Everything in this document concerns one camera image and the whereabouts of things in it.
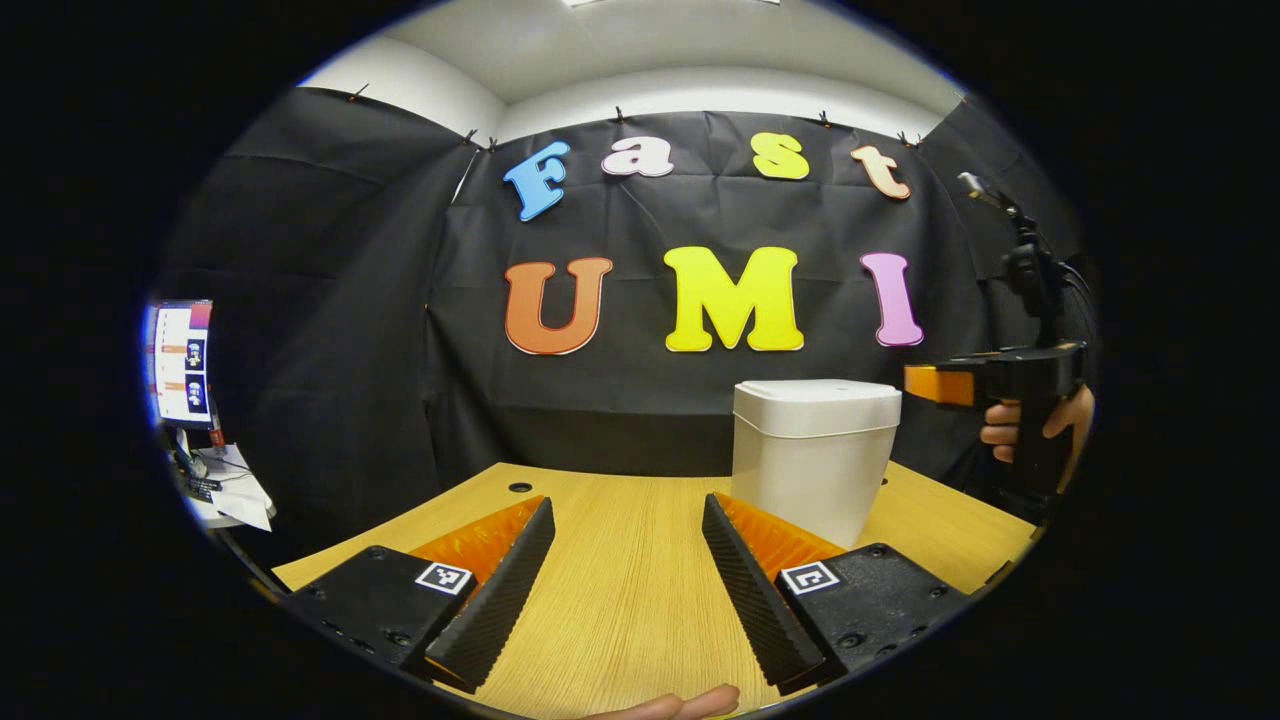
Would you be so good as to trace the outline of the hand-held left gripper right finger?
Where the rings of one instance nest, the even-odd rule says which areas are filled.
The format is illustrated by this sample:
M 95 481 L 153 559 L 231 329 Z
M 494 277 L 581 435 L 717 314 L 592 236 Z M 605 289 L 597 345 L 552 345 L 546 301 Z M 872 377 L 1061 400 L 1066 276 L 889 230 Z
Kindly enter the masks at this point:
M 781 694 L 860 675 L 972 603 L 888 544 L 844 552 L 726 493 L 705 497 L 701 533 L 765 682 Z

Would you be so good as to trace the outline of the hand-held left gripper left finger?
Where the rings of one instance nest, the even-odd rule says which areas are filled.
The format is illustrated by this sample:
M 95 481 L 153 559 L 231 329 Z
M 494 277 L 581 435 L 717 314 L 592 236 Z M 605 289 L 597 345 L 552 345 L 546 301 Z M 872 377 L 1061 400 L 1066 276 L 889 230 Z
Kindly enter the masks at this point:
M 370 544 L 287 594 L 285 611 L 394 670 L 472 694 L 554 538 L 553 502 L 532 496 L 408 553 Z

